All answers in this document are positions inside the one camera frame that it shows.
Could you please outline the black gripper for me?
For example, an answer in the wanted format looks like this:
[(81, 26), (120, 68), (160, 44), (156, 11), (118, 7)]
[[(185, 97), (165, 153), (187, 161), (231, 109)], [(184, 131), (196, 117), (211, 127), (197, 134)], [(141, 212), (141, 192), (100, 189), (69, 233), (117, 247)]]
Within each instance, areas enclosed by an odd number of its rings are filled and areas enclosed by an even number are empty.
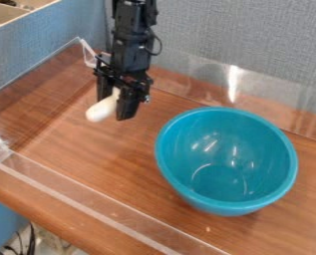
[(117, 120), (132, 119), (140, 104), (151, 99), (151, 87), (155, 83), (148, 74), (152, 64), (152, 54), (139, 49), (129, 54), (112, 55), (110, 63), (98, 61), (94, 74), (97, 76), (98, 101), (109, 96), (117, 100)]

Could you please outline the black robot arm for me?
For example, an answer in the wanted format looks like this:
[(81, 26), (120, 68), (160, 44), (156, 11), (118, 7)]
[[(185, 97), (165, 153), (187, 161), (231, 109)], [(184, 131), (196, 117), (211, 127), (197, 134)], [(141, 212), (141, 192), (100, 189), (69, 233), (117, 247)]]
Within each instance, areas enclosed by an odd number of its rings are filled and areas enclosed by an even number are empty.
[(88, 109), (86, 118), (100, 122), (112, 113), (124, 121), (137, 114), (140, 104), (151, 100), (155, 80), (148, 75), (155, 41), (160, 38), (152, 29), (157, 24), (157, 0), (113, 0), (113, 46), (110, 60), (97, 55), (97, 99)]

